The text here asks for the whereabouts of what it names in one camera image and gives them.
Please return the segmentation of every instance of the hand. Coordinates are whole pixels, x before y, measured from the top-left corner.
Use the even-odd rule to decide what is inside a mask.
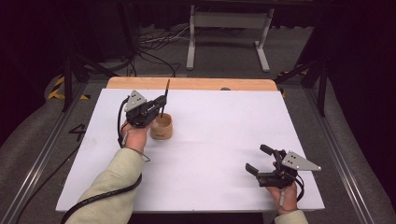
[[[293,184],[291,186],[283,189],[284,201],[283,201],[282,206],[279,204],[282,189],[279,189],[277,187],[265,187],[265,188],[273,196],[274,203],[276,205],[278,214],[284,215],[284,214],[293,212],[295,210],[298,210],[298,208],[297,208],[297,185],[295,182],[293,182]]]
[[[148,140],[148,130],[155,124],[156,121],[154,120],[145,128],[135,128],[125,121],[121,130],[122,136],[125,136],[125,134],[128,133],[125,147],[133,148],[143,154]]]

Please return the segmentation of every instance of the person's left hand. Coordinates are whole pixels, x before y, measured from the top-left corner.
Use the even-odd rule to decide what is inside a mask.
[[[128,133],[125,147],[133,148],[143,154],[148,140],[148,130],[155,124],[156,121],[154,120],[145,128],[135,128],[125,121],[121,130],[122,136],[125,136],[125,134]]]

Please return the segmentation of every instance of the black strap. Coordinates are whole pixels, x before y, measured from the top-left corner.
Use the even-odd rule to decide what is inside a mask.
[[[66,212],[66,214],[64,214],[64,217],[62,218],[62,222],[61,223],[64,224],[67,221],[67,219],[69,219],[73,215],[73,213],[75,213],[81,207],[83,207],[83,206],[85,206],[85,205],[87,205],[89,203],[94,203],[96,201],[99,201],[99,200],[102,200],[102,199],[105,199],[105,198],[109,198],[109,197],[112,197],[112,196],[115,196],[115,195],[119,195],[119,194],[128,192],[130,190],[133,190],[133,189],[137,188],[137,186],[139,186],[141,182],[142,182],[142,175],[140,174],[140,176],[139,176],[139,178],[137,178],[136,182],[134,182],[134,184],[132,184],[129,187],[126,187],[126,188],[123,188],[123,189],[116,189],[116,190],[113,190],[113,191],[110,191],[110,192],[107,192],[107,193],[103,193],[103,194],[99,194],[99,195],[96,195],[96,196],[92,196],[91,198],[88,198],[88,199],[86,199],[84,201],[81,201],[81,202],[77,203],[76,205],[71,207]]]

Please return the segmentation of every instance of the sleeve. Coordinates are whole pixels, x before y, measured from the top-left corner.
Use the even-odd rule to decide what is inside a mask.
[[[308,224],[304,212],[297,210],[275,218],[275,224]]]
[[[137,152],[128,148],[120,149],[78,201],[131,186],[142,173],[143,166],[143,159]],[[127,223],[134,210],[135,194],[136,189],[87,204],[78,209],[66,223]]]

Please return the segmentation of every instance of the brown cup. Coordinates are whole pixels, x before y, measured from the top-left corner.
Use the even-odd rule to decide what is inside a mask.
[[[160,114],[155,120],[157,121],[157,125],[151,127],[149,131],[151,138],[157,140],[171,138],[173,131],[172,117],[169,114],[163,113],[162,118]]]

